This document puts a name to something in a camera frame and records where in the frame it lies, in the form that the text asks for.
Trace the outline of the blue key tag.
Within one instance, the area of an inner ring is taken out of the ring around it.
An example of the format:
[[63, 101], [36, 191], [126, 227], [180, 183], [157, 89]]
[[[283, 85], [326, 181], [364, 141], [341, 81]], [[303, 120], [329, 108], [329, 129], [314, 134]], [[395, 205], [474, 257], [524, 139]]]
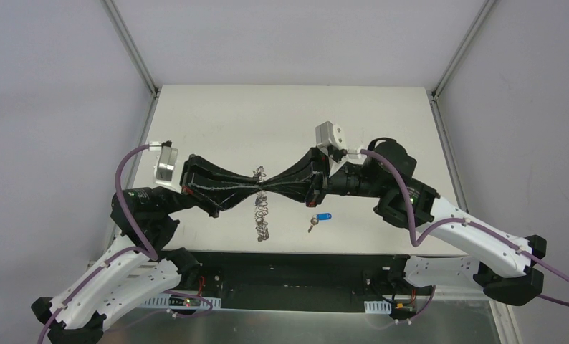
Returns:
[[320, 213], [315, 216], [318, 221], [328, 221], [332, 218], [331, 213]]

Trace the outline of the silver key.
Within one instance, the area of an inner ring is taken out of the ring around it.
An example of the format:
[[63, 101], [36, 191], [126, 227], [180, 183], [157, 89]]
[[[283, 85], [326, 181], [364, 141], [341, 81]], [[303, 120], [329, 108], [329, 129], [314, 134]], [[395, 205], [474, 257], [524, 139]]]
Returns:
[[309, 226], [307, 232], [310, 233], [313, 230], [313, 228], [319, 224], [319, 222], [320, 222], [319, 219], [312, 217], [310, 220], [310, 226]]

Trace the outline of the round metal key ring plate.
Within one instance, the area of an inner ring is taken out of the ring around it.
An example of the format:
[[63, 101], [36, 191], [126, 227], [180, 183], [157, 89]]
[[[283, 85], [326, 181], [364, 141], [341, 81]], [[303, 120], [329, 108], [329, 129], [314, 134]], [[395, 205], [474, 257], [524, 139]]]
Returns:
[[269, 238], [269, 224], [267, 222], [267, 215], [269, 213], [268, 205], [267, 192], [260, 189], [256, 193], [254, 201], [254, 221], [258, 242], [266, 241]]

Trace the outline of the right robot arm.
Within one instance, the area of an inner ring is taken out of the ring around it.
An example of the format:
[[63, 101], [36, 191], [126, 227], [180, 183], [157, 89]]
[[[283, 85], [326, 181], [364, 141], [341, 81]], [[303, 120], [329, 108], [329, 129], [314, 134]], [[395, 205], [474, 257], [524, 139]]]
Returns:
[[406, 229], [414, 247], [433, 236], [463, 251], [458, 262], [409, 257], [387, 275], [388, 286], [398, 294], [414, 286], [460, 286], [514, 306], [542, 295], [544, 275], [535, 265], [545, 256], [544, 238], [513, 236], [455, 206], [413, 177], [416, 159], [392, 138], [376, 138], [360, 154], [364, 161], [353, 163], [350, 151], [319, 144], [260, 186], [309, 207], [329, 194], [375, 198], [374, 213]]

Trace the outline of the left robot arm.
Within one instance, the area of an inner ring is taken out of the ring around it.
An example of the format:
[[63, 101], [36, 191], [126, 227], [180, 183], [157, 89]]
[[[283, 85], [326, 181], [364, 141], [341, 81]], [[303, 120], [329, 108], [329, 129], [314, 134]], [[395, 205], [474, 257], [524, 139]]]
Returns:
[[157, 168], [156, 188], [124, 190], [121, 175], [142, 145], [129, 152], [115, 173], [116, 192], [111, 218], [120, 228], [109, 249], [73, 285], [52, 298], [40, 297], [32, 311], [43, 323], [38, 341], [97, 343], [122, 316], [160, 293], [198, 284], [199, 263], [181, 248], [160, 258], [158, 252], [172, 238], [178, 222], [170, 215], [197, 206], [191, 193], [172, 187], [169, 174], [178, 168]]

